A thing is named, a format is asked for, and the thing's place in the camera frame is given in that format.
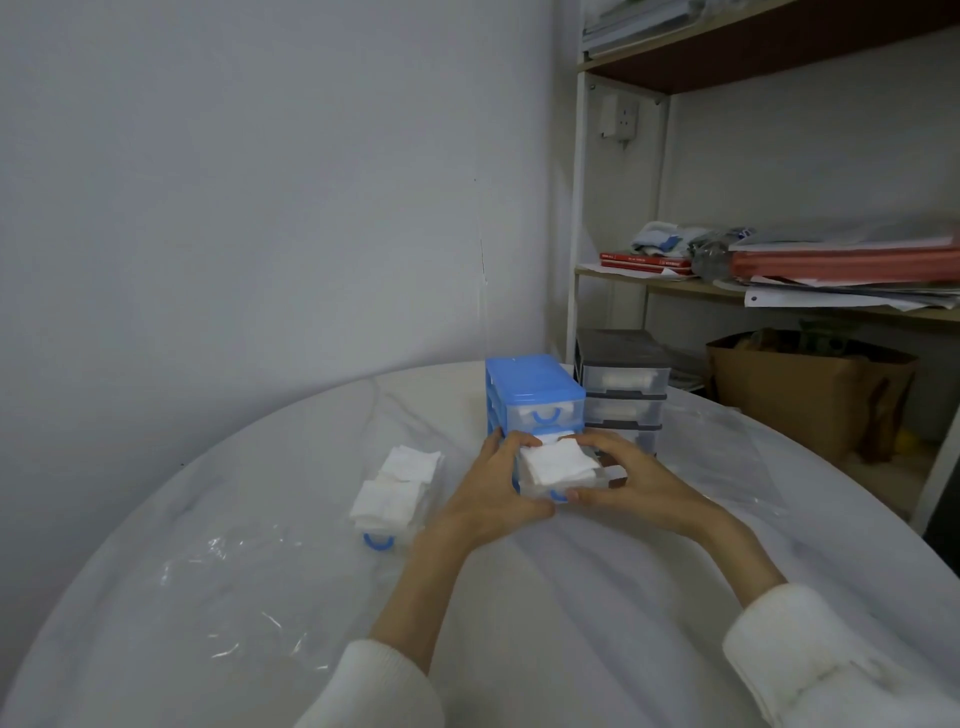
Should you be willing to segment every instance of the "white sweater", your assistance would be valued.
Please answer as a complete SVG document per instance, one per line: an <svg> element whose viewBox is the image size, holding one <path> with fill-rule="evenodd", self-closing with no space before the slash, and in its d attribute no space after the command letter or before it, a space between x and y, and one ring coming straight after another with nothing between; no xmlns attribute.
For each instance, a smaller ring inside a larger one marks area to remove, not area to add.
<svg viewBox="0 0 960 728"><path fill-rule="evenodd" d="M733 624L724 654L763 717L796 728L946 728L960 705L877 652L808 587L786 584ZM440 698L399 652L352 643L297 728L442 728Z"/></svg>

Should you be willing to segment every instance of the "shelving unit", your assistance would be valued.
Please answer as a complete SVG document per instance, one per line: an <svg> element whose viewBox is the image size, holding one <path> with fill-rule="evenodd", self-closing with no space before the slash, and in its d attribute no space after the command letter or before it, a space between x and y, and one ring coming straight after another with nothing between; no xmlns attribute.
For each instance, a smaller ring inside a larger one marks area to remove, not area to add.
<svg viewBox="0 0 960 728"><path fill-rule="evenodd" d="M884 5L876 0L767 0L717 15L666 36L584 58L577 74L567 363L573 361L580 278L632 282L643 286L644 324L647 299L651 293L743 305L742 293L717 288L698 279L637 279L581 265L589 90L598 86L626 90L652 100L660 110L648 212L649 219L661 219L661 186L672 94L777 73L960 24L960 2L957 0L914 0L908 10L903 12L901 5ZM799 312L800 309L788 310ZM887 306L828 310L845 317L882 317L903 326L953 327L960 324L960 310L925 308L903 313ZM911 525L919 533L924 533L958 462L960 412L954 415L947 439L940 448L911 519Z"/></svg>
<svg viewBox="0 0 960 728"><path fill-rule="evenodd" d="M615 283L636 283L647 288L647 292L654 290L663 296L680 296L686 298L697 298L713 300L721 303L743 304L744 294L739 291L731 291L726 288L718 288L711 283L701 279L693 280L670 280L670 279L641 279L630 276L622 276L615 273L616 269L611 268L611 272L600 272L591 268L578 265L574 270L577 277L586 276L588 278L610 280ZM938 322L947 326L960 325L960 308L947 310L945 308L920 308L916 311L897 311L886 305L864 306L860 308L832 308L828 309L833 313L853 315L869 314L872 316L883 316L887 318L905 319L906 323L911 320L914 322L928 321Z"/></svg>
<svg viewBox="0 0 960 728"><path fill-rule="evenodd" d="M583 62L579 70L664 94L765 76L960 23L955 0L768 0Z"/></svg>

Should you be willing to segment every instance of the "blue drawer handle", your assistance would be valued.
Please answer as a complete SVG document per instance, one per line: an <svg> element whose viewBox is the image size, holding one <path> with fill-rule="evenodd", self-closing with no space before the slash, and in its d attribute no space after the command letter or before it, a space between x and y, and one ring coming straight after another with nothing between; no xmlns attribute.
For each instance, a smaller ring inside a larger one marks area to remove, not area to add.
<svg viewBox="0 0 960 728"><path fill-rule="evenodd" d="M378 544L374 541L369 533L363 535L363 543L372 548L374 551L386 551L388 548L394 545L394 537L389 537L384 543Z"/></svg>
<svg viewBox="0 0 960 728"><path fill-rule="evenodd" d="M533 415L534 415L534 420L537 421L538 425L552 425L555 422L557 422L557 420L560 419L561 412L563 412L563 410L560 407L557 407L557 411L553 413L553 417L551 417L549 420L544 420L536 412L534 412Z"/></svg>

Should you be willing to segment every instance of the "wooden shelf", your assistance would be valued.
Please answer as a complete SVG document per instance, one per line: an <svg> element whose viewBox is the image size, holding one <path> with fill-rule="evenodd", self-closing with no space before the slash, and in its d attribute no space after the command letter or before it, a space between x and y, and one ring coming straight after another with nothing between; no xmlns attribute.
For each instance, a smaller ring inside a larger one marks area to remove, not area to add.
<svg viewBox="0 0 960 728"><path fill-rule="evenodd" d="M706 283L701 279L694 280L663 280L663 279L638 279L630 276L619 276L616 273L601 273L590 268L577 266L575 271L577 276L586 276L589 278L598 278L604 280L613 280L617 283L638 283L645 285L656 293L664 296L680 296L686 298L712 299L719 303L739 303L743 305L743 293L739 291L729 291L725 288L717 288L715 285ZM914 322L933 322L937 324L960 324L960 308L946 310L944 308L920 308L916 311L897 311L886 305L867 306L863 308L788 308L780 310L796 311L798 314L805 311L823 311L828 310L836 314L842 314L849 317L858 317L861 314L870 316L883 316L889 319L901 319Z"/></svg>
<svg viewBox="0 0 960 728"><path fill-rule="evenodd" d="M666 94L730 84L942 30L958 0L768 0L610 51L581 71Z"/></svg>

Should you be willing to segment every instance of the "white table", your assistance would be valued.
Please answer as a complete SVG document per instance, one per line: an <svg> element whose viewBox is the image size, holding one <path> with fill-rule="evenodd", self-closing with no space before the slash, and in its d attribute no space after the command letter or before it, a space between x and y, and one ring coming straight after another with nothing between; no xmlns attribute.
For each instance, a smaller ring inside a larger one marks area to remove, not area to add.
<svg viewBox="0 0 960 728"><path fill-rule="evenodd" d="M677 391L669 404L723 411ZM482 362L450 364L356 381L228 438L89 561L0 726L292 724L402 563L350 529L362 476L406 444L442 450L452 488L484 412ZM685 447L679 429L661 451ZM960 696L960 580L833 467L748 429L787 514L740 513L787 577ZM449 725L758 726L719 646L738 612L692 543L564 509L470 558L431 679Z"/></svg>

